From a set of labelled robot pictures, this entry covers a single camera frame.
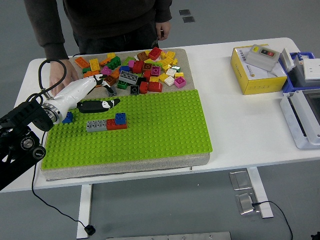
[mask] metal bracket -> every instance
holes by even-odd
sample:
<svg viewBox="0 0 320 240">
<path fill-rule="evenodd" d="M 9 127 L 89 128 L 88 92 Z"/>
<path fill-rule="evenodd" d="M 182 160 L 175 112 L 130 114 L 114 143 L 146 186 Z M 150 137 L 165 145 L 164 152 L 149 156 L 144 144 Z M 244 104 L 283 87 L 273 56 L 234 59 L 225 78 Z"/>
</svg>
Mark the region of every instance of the metal bracket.
<svg viewBox="0 0 320 240">
<path fill-rule="evenodd" d="M 208 232 L 179 235 L 110 237 L 106 240 L 231 240 L 230 232 Z"/>
</svg>

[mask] cable plug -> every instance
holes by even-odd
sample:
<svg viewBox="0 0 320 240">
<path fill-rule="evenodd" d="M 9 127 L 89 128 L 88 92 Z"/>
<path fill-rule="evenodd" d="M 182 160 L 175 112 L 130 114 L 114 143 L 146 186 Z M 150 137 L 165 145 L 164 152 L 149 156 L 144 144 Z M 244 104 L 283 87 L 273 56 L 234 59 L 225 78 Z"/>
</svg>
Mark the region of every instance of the cable plug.
<svg viewBox="0 0 320 240">
<path fill-rule="evenodd" d="M 95 234 L 96 232 L 96 229 L 94 226 L 92 225 L 88 225 L 84 228 L 85 232 L 89 235 L 89 236 L 92 236 L 93 234 Z"/>
</svg>

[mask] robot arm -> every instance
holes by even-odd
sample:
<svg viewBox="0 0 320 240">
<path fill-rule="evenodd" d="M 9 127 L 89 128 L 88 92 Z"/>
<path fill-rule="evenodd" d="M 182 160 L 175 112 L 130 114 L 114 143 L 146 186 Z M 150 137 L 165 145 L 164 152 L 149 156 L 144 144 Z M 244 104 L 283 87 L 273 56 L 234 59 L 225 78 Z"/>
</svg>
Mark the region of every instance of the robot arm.
<svg viewBox="0 0 320 240">
<path fill-rule="evenodd" d="M 118 98 L 80 102 L 96 85 L 108 86 L 101 76 L 98 74 L 74 81 L 43 104 L 35 99 L 25 101 L 0 118 L 0 191 L 46 155 L 39 138 L 28 127 L 30 123 L 47 132 L 54 124 L 61 123 L 70 109 L 78 108 L 81 113 L 101 113 L 120 102 Z"/>
</svg>

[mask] dark sweater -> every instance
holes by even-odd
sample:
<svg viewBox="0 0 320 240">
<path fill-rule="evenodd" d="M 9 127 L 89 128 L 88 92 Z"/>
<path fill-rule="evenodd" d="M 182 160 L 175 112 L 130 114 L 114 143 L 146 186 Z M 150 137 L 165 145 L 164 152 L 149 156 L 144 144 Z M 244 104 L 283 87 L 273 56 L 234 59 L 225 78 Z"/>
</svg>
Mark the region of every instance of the dark sweater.
<svg viewBox="0 0 320 240">
<path fill-rule="evenodd" d="M 129 33 L 169 21 L 172 0 L 63 0 L 73 31 L 91 39 Z M 56 0 L 24 0 L 35 37 L 48 59 L 67 59 Z"/>
</svg>

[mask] white control box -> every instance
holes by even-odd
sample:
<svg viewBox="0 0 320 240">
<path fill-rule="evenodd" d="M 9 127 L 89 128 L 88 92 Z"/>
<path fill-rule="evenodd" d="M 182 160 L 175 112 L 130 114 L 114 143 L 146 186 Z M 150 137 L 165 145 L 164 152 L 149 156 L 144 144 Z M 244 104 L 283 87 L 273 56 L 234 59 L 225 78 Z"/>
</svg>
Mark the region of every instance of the white control box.
<svg viewBox="0 0 320 240">
<path fill-rule="evenodd" d="M 271 72 L 279 57 L 280 52 L 255 44 L 246 56 L 246 63 Z"/>
</svg>

